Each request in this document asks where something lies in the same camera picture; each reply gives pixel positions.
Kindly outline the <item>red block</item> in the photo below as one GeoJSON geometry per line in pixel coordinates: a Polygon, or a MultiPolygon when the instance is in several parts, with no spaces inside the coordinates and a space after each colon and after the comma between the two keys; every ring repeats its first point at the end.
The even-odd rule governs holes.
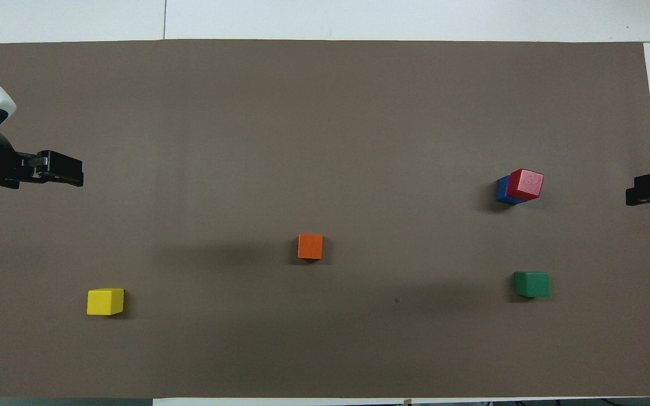
{"type": "Polygon", "coordinates": [[[520,201],[536,200],[542,192],[543,182],[543,173],[518,169],[509,175],[506,195],[520,201]]]}

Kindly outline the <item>yellow block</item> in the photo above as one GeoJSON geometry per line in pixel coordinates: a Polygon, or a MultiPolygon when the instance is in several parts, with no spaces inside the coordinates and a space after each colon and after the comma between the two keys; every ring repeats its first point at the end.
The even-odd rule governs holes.
{"type": "Polygon", "coordinates": [[[124,288],[92,289],[87,293],[86,314],[90,316],[113,316],[123,313],[124,288]]]}

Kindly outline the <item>green block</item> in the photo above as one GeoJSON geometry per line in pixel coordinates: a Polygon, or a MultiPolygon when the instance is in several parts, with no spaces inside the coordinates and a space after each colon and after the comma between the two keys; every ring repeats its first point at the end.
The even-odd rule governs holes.
{"type": "Polygon", "coordinates": [[[551,296],[551,278],[546,272],[515,272],[516,293],[524,298],[548,298],[551,296]]]}

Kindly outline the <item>blue block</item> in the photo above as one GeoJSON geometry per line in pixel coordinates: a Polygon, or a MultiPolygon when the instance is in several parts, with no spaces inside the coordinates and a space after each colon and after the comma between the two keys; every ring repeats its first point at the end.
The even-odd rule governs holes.
{"type": "Polygon", "coordinates": [[[497,180],[496,200],[507,205],[519,205],[526,202],[525,200],[521,200],[520,198],[516,198],[514,196],[508,195],[507,190],[508,190],[510,177],[511,177],[510,175],[506,175],[497,180]]]}

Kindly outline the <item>orange block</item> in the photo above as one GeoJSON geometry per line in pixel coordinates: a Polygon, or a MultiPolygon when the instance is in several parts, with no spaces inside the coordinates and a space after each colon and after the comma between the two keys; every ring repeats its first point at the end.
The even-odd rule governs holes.
{"type": "Polygon", "coordinates": [[[323,258],[323,236],[317,234],[299,234],[297,237],[297,257],[306,260],[323,258]]]}

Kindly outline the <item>brown paper mat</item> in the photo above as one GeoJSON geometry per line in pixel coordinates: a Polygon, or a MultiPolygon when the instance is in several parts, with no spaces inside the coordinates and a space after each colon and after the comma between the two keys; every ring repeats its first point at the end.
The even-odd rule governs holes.
{"type": "Polygon", "coordinates": [[[0,85],[85,173],[0,188],[0,398],[650,396],[640,44],[0,44],[0,85]]]}

